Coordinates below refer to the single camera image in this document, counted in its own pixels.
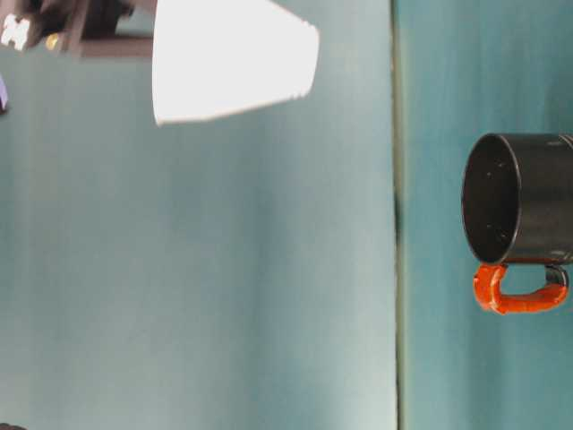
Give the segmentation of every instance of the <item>mug rim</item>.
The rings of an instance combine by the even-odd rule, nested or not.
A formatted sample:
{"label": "mug rim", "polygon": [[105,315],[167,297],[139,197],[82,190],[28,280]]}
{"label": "mug rim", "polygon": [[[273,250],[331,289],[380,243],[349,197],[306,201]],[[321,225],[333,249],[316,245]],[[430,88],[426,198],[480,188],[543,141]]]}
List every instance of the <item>mug rim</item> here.
{"label": "mug rim", "polygon": [[[468,226],[466,223],[467,220],[466,220],[466,208],[465,208],[465,204],[464,204],[464,196],[465,196],[465,191],[466,191],[467,171],[468,171],[469,166],[470,166],[470,160],[471,160],[472,156],[474,155],[475,151],[478,149],[478,147],[480,145],[484,144],[485,142],[491,140],[491,139],[494,139],[496,142],[502,143],[505,146],[505,148],[507,149],[507,151],[509,152],[509,155],[511,156],[513,168],[515,169],[515,175],[516,175],[516,179],[517,179],[517,213],[516,213],[516,223],[515,223],[515,227],[513,228],[511,240],[509,241],[505,250],[503,251],[503,253],[500,255],[499,258],[488,260],[488,259],[484,259],[483,256],[479,255],[478,252],[475,250],[472,238],[470,237],[470,234],[468,232]],[[521,204],[521,172],[519,171],[519,165],[517,163],[516,154],[513,151],[513,149],[511,148],[511,145],[509,144],[509,141],[506,139],[504,134],[487,133],[487,134],[484,134],[482,137],[480,137],[477,140],[477,142],[474,144],[472,150],[470,151],[469,157],[467,159],[466,167],[464,168],[464,175],[463,175],[463,180],[462,180],[462,190],[461,190],[461,209],[462,209],[462,224],[464,226],[464,233],[466,235],[466,240],[469,244],[470,250],[472,251],[472,254],[475,256],[475,258],[477,258],[480,262],[483,262],[486,264],[491,264],[491,265],[506,262],[509,254],[510,254],[511,250],[513,249],[513,247],[516,243],[516,240],[517,240],[517,233],[518,233],[520,225],[521,225],[522,204]]]}

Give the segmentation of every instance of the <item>mug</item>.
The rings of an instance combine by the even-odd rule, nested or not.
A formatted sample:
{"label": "mug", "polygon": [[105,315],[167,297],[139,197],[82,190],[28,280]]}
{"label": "mug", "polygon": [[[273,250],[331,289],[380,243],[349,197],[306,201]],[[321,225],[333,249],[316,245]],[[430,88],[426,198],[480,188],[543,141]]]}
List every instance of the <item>mug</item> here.
{"label": "mug", "polygon": [[[573,262],[573,135],[483,136],[469,156],[462,188],[466,238],[482,263],[475,297],[486,311],[536,313],[567,297],[562,265]],[[545,266],[545,286],[504,295],[511,264]]]}

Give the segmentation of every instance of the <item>white paper cup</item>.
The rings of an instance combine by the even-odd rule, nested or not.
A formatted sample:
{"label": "white paper cup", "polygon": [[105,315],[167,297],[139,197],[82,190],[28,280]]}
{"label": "white paper cup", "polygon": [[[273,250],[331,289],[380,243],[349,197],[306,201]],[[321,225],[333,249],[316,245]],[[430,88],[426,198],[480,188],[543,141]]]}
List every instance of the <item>white paper cup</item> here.
{"label": "white paper cup", "polygon": [[159,0],[156,121],[205,121],[303,97],[319,44],[312,25],[269,0]]}

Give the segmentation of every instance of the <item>orange mug handle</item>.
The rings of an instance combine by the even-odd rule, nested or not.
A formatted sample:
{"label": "orange mug handle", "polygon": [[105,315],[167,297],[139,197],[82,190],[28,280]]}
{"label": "orange mug handle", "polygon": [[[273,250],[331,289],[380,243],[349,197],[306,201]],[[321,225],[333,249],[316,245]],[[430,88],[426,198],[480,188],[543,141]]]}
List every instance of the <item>orange mug handle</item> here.
{"label": "orange mug handle", "polygon": [[567,298],[569,277],[559,266],[545,266],[545,287],[531,294],[514,296],[501,293],[501,280],[507,269],[506,265],[482,264],[475,273],[475,298],[484,311],[501,315],[534,314],[549,311]]}

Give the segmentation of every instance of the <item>teal backdrop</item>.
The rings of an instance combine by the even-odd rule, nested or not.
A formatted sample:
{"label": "teal backdrop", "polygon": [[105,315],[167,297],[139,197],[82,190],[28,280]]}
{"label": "teal backdrop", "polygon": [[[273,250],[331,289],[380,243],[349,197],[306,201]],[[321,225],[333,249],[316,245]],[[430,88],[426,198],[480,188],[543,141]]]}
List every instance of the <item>teal backdrop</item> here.
{"label": "teal backdrop", "polygon": [[[573,129],[571,2],[395,6],[403,428],[570,428],[573,302],[482,312],[460,191],[481,134]],[[535,267],[512,268],[505,282],[509,292],[542,284]]]}
{"label": "teal backdrop", "polygon": [[0,422],[395,427],[389,6],[281,4],[312,94],[202,125],[149,64],[2,50]]}

